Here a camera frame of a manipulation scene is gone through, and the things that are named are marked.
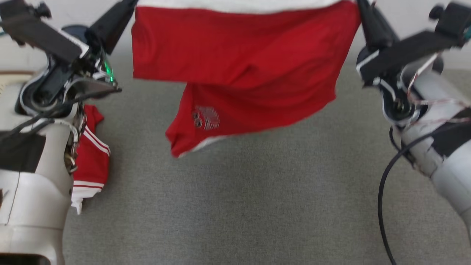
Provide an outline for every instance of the wire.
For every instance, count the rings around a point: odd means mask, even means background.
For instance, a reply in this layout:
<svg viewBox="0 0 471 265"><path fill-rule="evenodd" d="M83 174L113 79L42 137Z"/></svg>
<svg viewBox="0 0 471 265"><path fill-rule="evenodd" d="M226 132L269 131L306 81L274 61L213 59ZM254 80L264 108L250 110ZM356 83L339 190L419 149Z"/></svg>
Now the wire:
<svg viewBox="0 0 471 265"><path fill-rule="evenodd" d="M108 90L105 90L105 91L99 91L99 92L93 92L93 93L89 93L89 94L86 94L86 95L82 95L82 96L79 96L79 97L76 97L72 100L69 100L69 101L66 101L64 103L61 103L55 107L53 107L52 109L48 110L48 111L45 111L45 112L42 112L42 113L39 113L38 115L36 115L35 117L33 117L32 119L18 125L17 127L15 127L13 130L11 130L10 132L6 133L3 137L0 138L0 144L7 140L8 138L12 137L13 135L15 134L18 134L20 133L25 127L27 126L30 126L30 125L33 125L35 124L37 121L39 121L40 119L42 118L47 118L51 115L53 115L54 113L56 113L57 111L61 111L63 110L64 108L68 108L68 107L71 107L73 106L75 103L78 103L78 102L82 102L82 101L85 101L87 99L90 99L90 98L99 98L99 97L103 97L105 95L108 95L108 94L112 94L112 93L119 93L121 92L122 89L121 88L116 88L116 89L108 89Z"/></svg>
<svg viewBox="0 0 471 265"><path fill-rule="evenodd" d="M394 129L391 127L389 129L389 140L391 140L391 144L392 146L394 146L394 148L400 152L401 151L401 148L399 148L398 144L396 144L396 141L394 140Z"/></svg>
<svg viewBox="0 0 471 265"><path fill-rule="evenodd" d="M395 265L396 261L394 260L394 257L391 253L391 249L389 248L388 239L386 237L386 232L385 232L385 229L384 229L383 216L382 216L382 197L383 197L383 193L384 193L384 185L386 183L386 179L388 178L389 172L391 171L391 169L395 165L395 163L404 154L406 154L410 149L412 149L414 146L416 146L418 143L422 142L423 140L425 140L429 137L432 137L432 136L435 136L437 134L441 134L441 133L444 133L444 132L447 132L447 131L450 131L450 130L453 130L453 129L456 129L456 128L459 128L459 127L462 127L462 126L465 126L465 125L469 126L469 125L471 125L471 122L452 124L448 127L435 130L431 133L428 133L426 135L423 135L423 136L417 138L416 140L412 141L410 144L404 146L397 153L397 155L391 160L389 165L384 170L384 173L383 173L382 178L381 178L379 192L378 192L378 219L379 219L379 223L380 223L381 237L382 237L382 240L383 240L384 248L386 249L386 253L388 254L388 257L389 257L389 260L391 261L391 264Z"/></svg>

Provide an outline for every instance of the folded clothing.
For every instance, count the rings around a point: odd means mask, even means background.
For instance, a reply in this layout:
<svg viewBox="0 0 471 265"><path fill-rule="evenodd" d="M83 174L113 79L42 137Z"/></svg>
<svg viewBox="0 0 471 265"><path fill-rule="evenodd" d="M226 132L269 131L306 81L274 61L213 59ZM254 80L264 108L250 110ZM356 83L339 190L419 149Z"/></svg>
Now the folded clothing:
<svg viewBox="0 0 471 265"><path fill-rule="evenodd" d="M72 206L77 214L82 211L82 202L101 192L108 180L110 148L95 135L95 129L104 117L97 107L85 105L87 124L77 149L77 171L73 174Z"/></svg>
<svg viewBox="0 0 471 265"><path fill-rule="evenodd" d="M230 135L291 125L335 99L360 25L356 3L263 2L139 2L134 77L187 82L166 132L175 157Z"/></svg>

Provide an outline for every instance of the gray floor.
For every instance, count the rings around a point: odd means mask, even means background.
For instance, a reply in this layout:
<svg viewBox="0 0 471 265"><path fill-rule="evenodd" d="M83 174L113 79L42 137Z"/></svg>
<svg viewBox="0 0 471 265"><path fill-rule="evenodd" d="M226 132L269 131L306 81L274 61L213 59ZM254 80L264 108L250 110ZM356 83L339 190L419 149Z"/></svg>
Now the gray floor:
<svg viewBox="0 0 471 265"><path fill-rule="evenodd" d="M164 132L183 86L130 75L118 67L125 92L98 103L109 183L82 215L71 209L68 264L387 263L377 189L394 150L378 94L362 90L351 69L319 114L181 160ZM447 75L471 83L470 73ZM463 223L404 161L387 182L384 217L400 264L471 263Z"/></svg>

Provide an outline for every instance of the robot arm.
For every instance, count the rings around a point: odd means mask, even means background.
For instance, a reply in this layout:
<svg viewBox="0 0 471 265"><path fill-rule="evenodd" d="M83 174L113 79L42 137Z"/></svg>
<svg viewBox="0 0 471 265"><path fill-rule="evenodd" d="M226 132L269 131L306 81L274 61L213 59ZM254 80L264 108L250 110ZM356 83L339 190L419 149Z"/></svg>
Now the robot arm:
<svg viewBox="0 0 471 265"><path fill-rule="evenodd" d="M380 90L384 116L401 138L401 147L394 143L399 153L383 175L378 196L383 242L395 264L382 220L382 191L401 157L432 180L471 228L471 101L440 75L439 56L469 41L471 8L454 2L446 9L437 6L430 13L430 19L438 20L435 31L400 41L374 6L357 2L366 39L357 70L365 85Z"/></svg>
<svg viewBox="0 0 471 265"><path fill-rule="evenodd" d="M0 3L4 32L48 57L26 83L0 91L0 264L64 264L62 231L86 123L83 101L121 91L107 54L136 4L123 0L90 27L58 30L41 20L50 17L45 4Z"/></svg>

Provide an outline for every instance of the fabric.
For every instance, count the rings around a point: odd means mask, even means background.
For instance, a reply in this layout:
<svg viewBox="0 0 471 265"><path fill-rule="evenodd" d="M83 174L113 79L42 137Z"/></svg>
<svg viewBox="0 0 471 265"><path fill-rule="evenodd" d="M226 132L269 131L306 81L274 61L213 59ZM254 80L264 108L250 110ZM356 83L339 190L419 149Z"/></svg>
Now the fabric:
<svg viewBox="0 0 471 265"><path fill-rule="evenodd" d="M187 82L166 132L173 156L230 135L291 125L335 99L360 25L356 4L264 2L139 2L134 77Z"/></svg>
<svg viewBox="0 0 471 265"><path fill-rule="evenodd" d="M95 135L98 123L104 118L98 109L92 105L85 105L87 125L80 138L77 149L78 166L73 174L72 206L81 213L82 202L101 192L108 180L110 148Z"/></svg>

